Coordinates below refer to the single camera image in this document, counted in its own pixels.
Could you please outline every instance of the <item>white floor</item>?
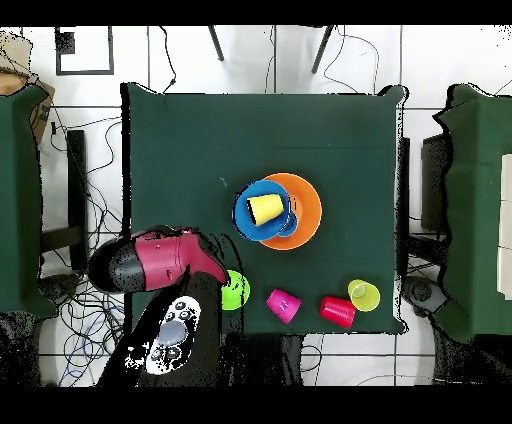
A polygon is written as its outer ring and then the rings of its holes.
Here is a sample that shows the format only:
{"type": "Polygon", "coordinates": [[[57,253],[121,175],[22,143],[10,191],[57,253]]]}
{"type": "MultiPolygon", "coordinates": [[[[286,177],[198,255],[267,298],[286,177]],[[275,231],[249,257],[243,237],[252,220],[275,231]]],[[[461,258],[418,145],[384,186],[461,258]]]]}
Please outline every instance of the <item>white floor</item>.
{"type": "MultiPolygon", "coordinates": [[[[311,74],[323,29],[301,26],[278,26],[277,31],[277,92],[278,93],[333,93],[351,89],[327,80],[323,73],[338,54],[343,43],[344,26],[333,31],[316,75],[311,74]]],[[[267,69],[273,55],[270,25],[217,26],[219,41],[225,56],[220,62],[206,27],[166,27],[168,49],[177,73],[176,84],[169,92],[203,93],[264,93],[267,69]]],[[[155,91],[167,87],[173,74],[169,67],[164,34],[158,27],[113,27],[114,75],[56,76],[53,28],[10,28],[23,34],[33,44],[31,70],[43,82],[56,89],[50,121],[57,126],[72,126],[120,116],[121,82],[138,82],[155,91]]],[[[105,69],[108,67],[106,27],[95,31],[84,27],[75,31],[75,58],[62,60],[63,69],[105,69]]],[[[405,103],[404,135],[411,139],[410,187],[411,216],[421,216],[421,160],[420,146],[424,138],[438,134],[441,128],[432,115],[441,110],[451,84],[472,82],[489,93],[496,93],[512,79],[510,31],[501,27],[480,26],[358,26],[346,25],[345,43],[341,55],[330,67],[328,76],[343,81],[355,90],[373,93],[378,49],[379,66],[376,92],[392,84],[409,89],[405,103]]],[[[273,92],[274,66],[270,65],[267,92],[273,92]]],[[[500,94],[512,94],[512,84],[500,94]]],[[[117,122],[106,120],[83,127],[87,142],[88,169],[100,166],[110,159],[105,143],[105,131],[117,122]]],[[[120,125],[108,133],[114,151],[113,164],[90,175],[90,181],[106,198],[109,210],[121,217],[121,137],[120,125]]],[[[42,142],[41,169],[43,178],[45,229],[67,225],[67,168],[66,155],[50,143],[50,128],[42,142]]],[[[62,131],[53,136],[53,143],[65,147],[62,131]]],[[[100,203],[98,193],[93,199],[100,203]]],[[[94,214],[90,211],[90,231],[94,230],[94,214]]],[[[419,223],[411,220],[411,231],[421,231],[419,223]]],[[[109,231],[119,231],[120,224],[112,217],[106,219],[101,235],[104,241],[109,231]]],[[[62,252],[68,262],[66,249],[62,252]]],[[[66,272],[54,253],[45,255],[46,274],[66,272]]],[[[435,276],[435,269],[430,270],[435,276]]],[[[70,323],[71,314],[64,310],[61,318],[45,325],[41,337],[41,368],[47,380],[62,385],[91,385],[97,380],[108,353],[95,359],[90,372],[84,371],[84,351],[73,349],[76,337],[64,342],[73,328],[81,323],[70,323]],[[66,356],[76,362],[71,368],[80,372],[66,375],[66,356]]],[[[407,333],[391,335],[309,335],[307,345],[322,349],[320,366],[315,349],[303,350],[302,367],[314,368],[303,373],[306,385],[413,385],[431,384],[434,366],[434,341],[429,324],[412,313],[402,303],[401,317],[407,322],[407,333]]],[[[84,328],[94,322],[98,312],[85,319],[84,328]]]]}

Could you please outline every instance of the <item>table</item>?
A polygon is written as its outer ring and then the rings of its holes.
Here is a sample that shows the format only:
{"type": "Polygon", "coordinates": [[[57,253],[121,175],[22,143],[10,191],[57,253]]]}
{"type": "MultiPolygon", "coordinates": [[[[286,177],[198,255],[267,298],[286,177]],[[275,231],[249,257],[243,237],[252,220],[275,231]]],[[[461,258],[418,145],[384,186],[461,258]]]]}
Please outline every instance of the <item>table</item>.
{"type": "MultiPolygon", "coordinates": [[[[393,317],[396,109],[401,87],[367,95],[159,95],[123,84],[124,230],[195,226],[231,239],[251,283],[246,333],[399,333],[393,317]],[[291,251],[243,239],[236,193],[275,172],[306,178],[322,200],[315,236],[291,251]],[[381,303],[350,330],[321,318],[323,296],[347,298],[362,278],[381,303]],[[302,299],[289,325],[265,305],[272,289],[302,299]]],[[[239,270],[236,255],[223,259],[239,270]]],[[[151,294],[133,296],[136,320],[151,294]]],[[[230,328],[239,312],[223,312],[230,328]]]]}
{"type": "Polygon", "coordinates": [[[512,102],[460,84],[447,105],[439,120],[453,145],[446,175],[451,234],[440,283],[451,300],[434,319],[459,342],[479,334],[511,335],[512,303],[496,282],[501,160],[512,153],[512,102]]]}

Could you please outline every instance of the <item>white tile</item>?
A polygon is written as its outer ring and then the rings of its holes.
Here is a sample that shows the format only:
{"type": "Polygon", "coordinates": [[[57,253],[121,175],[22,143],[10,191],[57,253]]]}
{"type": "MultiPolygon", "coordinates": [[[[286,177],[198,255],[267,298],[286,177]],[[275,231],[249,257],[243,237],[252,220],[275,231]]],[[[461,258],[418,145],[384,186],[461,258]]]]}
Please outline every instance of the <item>white tile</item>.
{"type": "MultiPolygon", "coordinates": [[[[216,25],[224,61],[218,59],[207,26],[164,27],[176,71],[168,93],[263,93],[272,56],[268,25],[216,25]]],[[[150,27],[151,86],[162,92],[173,78],[165,52],[165,35],[150,27]]]]}
{"type": "MultiPolygon", "coordinates": [[[[288,44],[281,44],[278,27],[278,48],[285,58],[280,60],[278,53],[278,92],[354,92],[351,88],[330,81],[324,76],[324,71],[340,52],[343,43],[343,25],[339,25],[339,32],[333,30],[331,33],[316,75],[311,73],[311,68],[325,28],[290,26],[289,29],[290,34],[285,33],[287,36],[285,41],[288,44]]],[[[388,85],[399,83],[399,25],[346,25],[345,34],[343,49],[326,72],[328,77],[350,85],[359,93],[373,94],[377,65],[377,53],[371,46],[373,44],[378,51],[379,60],[375,93],[378,94],[388,85]]]]}
{"type": "Polygon", "coordinates": [[[54,28],[24,28],[24,36],[34,44],[31,70],[55,88],[55,105],[120,106],[120,83],[147,85],[147,27],[114,26],[112,33],[114,75],[57,76],[54,28]]]}
{"type": "MultiPolygon", "coordinates": [[[[306,361],[316,363],[303,359],[302,369],[308,368],[306,361]]],[[[393,373],[391,356],[324,356],[319,367],[302,373],[302,379],[305,386],[393,386],[393,373]]]]}
{"type": "Polygon", "coordinates": [[[322,346],[322,353],[378,354],[394,353],[395,337],[389,334],[308,334],[303,345],[322,346]]]}
{"type": "Polygon", "coordinates": [[[421,147],[423,140],[434,135],[441,134],[443,129],[434,120],[433,115],[437,111],[432,110],[404,110],[404,137],[410,138],[409,154],[409,231],[422,232],[421,227],[421,190],[422,190],[422,163],[421,147]]]}
{"type": "Polygon", "coordinates": [[[429,386],[434,376],[435,358],[432,356],[397,356],[397,386],[429,386]]]}
{"type": "Polygon", "coordinates": [[[512,201],[501,202],[499,244],[501,247],[512,249],[512,201]]]}
{"type": "Polygon", "coordinates": [[[434,333],[429,321],[414,315],[412,306],[404,300],[401,301],[400,316],[407,323],[408,330],[397,336],[396,352],[408,355],[434,354],[434,333]]]}
{"type": "Polygon", "coordinates": [[[501,200],[512,201],[512,154],[501,161],[501,200]]]}
{"type": "MultiPolygon", "coordinates": [[[[496,26],[404,25],[403,79],[408,107],[439,107],[452,84],[494,94],[511,80],[510,39],[496,26]]],[[[512,85],[500,94],[511,94],[512,85]]]]}
{"type": "Polygon", "coordinates": [[[68,365],[64,356],[40,356],[41,378],[44,383],[60,383],[61,387],[90,387],[98,382],[108,359],[100,357],[90,362],[78,355],[73,356],[72,364],[68,365]]]}

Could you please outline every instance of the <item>chair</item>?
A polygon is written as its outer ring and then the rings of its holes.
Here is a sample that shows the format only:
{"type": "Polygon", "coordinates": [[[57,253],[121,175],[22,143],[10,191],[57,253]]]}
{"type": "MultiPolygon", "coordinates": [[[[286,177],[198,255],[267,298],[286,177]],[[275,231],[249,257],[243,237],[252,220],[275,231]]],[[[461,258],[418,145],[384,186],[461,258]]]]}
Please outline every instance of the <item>chair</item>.
{"type": "MultiPolygon", "coordinates": [[[[324,25],[301,25],[307,26],[310,28],[322,28],[324,25]]],[[[334,25],[325,25],[324,36],[322,37],[322,41],[320,43],[320,47],[318,48],[318,52],[316,54],[315,63],[313,64],[313,68],[311,72],[316,74],[318,71],[318,66],[320,65],[320,61],[324,55],[325,47],[327,46],[327,42],[329,41],[329,37],[331,36],[332,30],[334,29],[334,25]]],[[[217,56],[219,60],[222,62],[224,60],[224,55],[222,54],[222,49],[220,47],[219,39],[217,37],[217,33],[215,31],[215,25],[208,25],[208,30],[210,31],[210,35],[213,40],[213,44],[215,46],[215,50],[217,51],[217,56]]]]}

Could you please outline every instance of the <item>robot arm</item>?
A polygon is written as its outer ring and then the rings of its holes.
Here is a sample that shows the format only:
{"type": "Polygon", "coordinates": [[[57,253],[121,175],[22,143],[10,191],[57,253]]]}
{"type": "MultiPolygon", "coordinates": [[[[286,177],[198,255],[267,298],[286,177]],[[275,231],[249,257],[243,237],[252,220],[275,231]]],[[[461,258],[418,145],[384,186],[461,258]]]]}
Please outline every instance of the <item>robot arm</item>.
{"type": "Polygon", "coordinates": [[[220,322],[210,319],[210,315],[218,316],[220,310],[218,283],[228,281],[215,249],[202,234],[190,228],[153,227],[128,241],[109,241],[95,252],[89,278],[100,290],[156,290],[133,332],[120,340],[98,386],[133,387],[146,370],[151,374],[173,371],[175,382],[185,376],[184,384],[190,382],[191,373],[198,382],[211,381],[203,375],[211,372],[205,371],[204,364],[207,360],[209,367],[215,368],[218,362],[211,362],[215,356],[211,353],[212,348],[218,350],[220,322]],[[205,274],[214,279],[204,278],[205,274]],[[202,320],[198,329],[200,313],[208,314],[208,319],[202,320]],[[198,336],[201,344],[212,343],[206,349],[210,354],[201,358],[202,352],[196,352],[194,347],[192,362],[201,360],[197,366],[187,363],[187,367],[182,367],[198,336]]]}

